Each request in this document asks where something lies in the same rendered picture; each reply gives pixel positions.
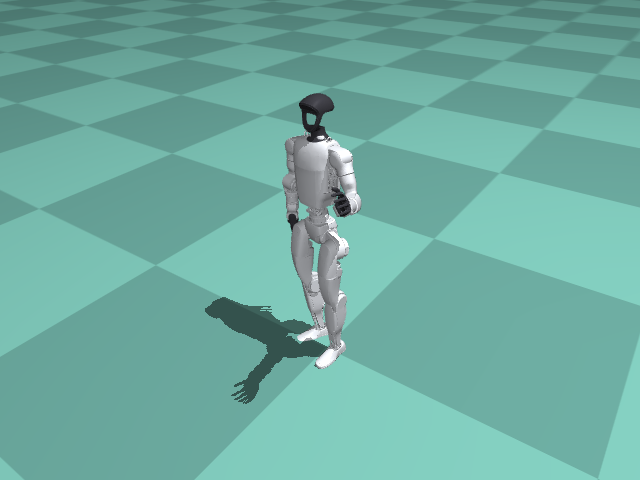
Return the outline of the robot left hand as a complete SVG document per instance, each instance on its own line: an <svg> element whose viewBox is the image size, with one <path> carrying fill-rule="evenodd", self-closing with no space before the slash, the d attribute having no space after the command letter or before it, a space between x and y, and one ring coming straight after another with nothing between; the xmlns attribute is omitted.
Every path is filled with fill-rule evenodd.
<svg viewBox="0 0 640 480"><path fill-rule="evenodd" d="M338 199L334 201L337 212L340 217L346 216L351 212L351 206L348 198L336 187L332 188L332 191L336 193L332 194L331 197L339 196Z"/></svg>

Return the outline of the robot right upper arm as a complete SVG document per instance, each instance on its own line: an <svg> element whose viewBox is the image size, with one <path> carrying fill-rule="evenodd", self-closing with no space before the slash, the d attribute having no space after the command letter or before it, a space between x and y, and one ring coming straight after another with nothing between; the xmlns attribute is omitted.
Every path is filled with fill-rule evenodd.
<svg viewBox="0 0 640 480"><path fill-rule="evenodd" d="M285 142L287 152L287 168L289 173L284 176L282 185L291 191L296 191L295 170L294 170L294 142L300 136L291 137Z"/></svg>

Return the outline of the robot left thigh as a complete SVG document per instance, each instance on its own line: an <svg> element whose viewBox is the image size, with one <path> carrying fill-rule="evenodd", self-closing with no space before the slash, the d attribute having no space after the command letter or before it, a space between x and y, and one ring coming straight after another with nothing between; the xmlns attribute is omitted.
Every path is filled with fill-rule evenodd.
<svg viewBox="0 0 640 480"><path fill-rule="evenodd" d="M342 268L339 259L347 256L349 245L346 239L340 238L334 231L326 233L325 242L321 244L318 257L318 281L321 295L328 305L334 309L338 296L345 294L340 290Z"/></svg>

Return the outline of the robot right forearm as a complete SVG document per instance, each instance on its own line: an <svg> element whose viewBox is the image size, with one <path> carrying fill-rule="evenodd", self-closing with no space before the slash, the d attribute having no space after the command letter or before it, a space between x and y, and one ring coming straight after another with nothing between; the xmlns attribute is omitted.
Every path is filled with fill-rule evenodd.
<svg viewBox="0 0 640 480"><path fill-rule="evenodd" d="M291 190L287 189L284 186L283 186L283 188L284 188L285 195L286 195L286 209L287 209L286 217L289 220L289 218L288 218L289 214L295 214L296 215L296 219L298 219L299 199L298 199L297 190L296 191L291 191Z"/></svg>

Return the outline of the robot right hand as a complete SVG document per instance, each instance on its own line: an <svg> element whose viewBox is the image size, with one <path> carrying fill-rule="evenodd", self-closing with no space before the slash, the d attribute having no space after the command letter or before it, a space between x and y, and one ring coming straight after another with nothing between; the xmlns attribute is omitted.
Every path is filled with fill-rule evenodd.
<svg viewBox="0 0 640 480"><path fill-rule="evenodd" d="M295 214L289 214L288 218L289 218L288 223L290 223L291 231L292 231L294 224L296 224L299 221L299 218L296 219Z"/></svg>

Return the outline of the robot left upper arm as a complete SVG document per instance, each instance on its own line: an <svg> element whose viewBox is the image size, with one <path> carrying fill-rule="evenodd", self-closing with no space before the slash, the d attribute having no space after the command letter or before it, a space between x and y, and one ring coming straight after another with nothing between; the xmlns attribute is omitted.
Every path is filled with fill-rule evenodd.
<svg viewBox="0 0 640 480"><path fill-rule="evenodd" d="M353 169L353 156L351 152L339 146L330 147L328 152L329 163L337 171L345 196L347 198L355 197L355 194L357 194L357 183Z"/></svg>

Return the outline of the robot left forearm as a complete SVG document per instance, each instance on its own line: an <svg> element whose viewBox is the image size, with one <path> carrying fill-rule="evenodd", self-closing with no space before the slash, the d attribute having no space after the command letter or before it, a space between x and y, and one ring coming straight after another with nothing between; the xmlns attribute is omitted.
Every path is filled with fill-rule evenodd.
<svg viewBox="0 0 640 480"><path fill-rule="evenodd" d="M348 213L346 216L354 215L355 213L359 212L360 209L361 209L361 204L362 204L360 196L358 194L355 194L355 197L352 197L352 198L349 197L348 200L349 200L349 203L350 203L350 206L351 206L351 212ZM334 212L335 212L336 216L340 217L339 213L336 210L335 205L333 206L333 209L334 209ZM344 216L344 217L346 217L346 216Z"/></svg>

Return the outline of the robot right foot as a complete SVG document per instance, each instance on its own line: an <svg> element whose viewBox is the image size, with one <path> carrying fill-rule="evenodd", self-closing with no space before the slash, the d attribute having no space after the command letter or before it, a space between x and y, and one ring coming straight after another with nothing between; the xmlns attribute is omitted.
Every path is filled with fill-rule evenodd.
<svg viewBox="0 0 640 480"><path fill-rule="evenodd" d="M319 325L319 326L320 326L320 325ZM318 326L318 328L319 328L319 326ZM323 327L323 326L322 326L322 327ZM322 327L321 327L321 328L322 328ZM316 328L317 328L317 327L316 327ZM317 339L317 338L322 337L322 336L326 336L326 335L328 335L328 333L329 333L329 332L328 332L328 330L327 330L327 327L326 327L326 323L325 323L325 322L324 322L324 328L323 328L323 329L320 329L320 328L319 328L320 330L316 330L316 328L315 328L314 326L312 326L312 327L311 327L311 328L309 328L307 331L305 331L305 332L303 332L303 333L299 334L299 335L297 336L297 339L298 339L299 341L309 341L309 340Z"/></svg>

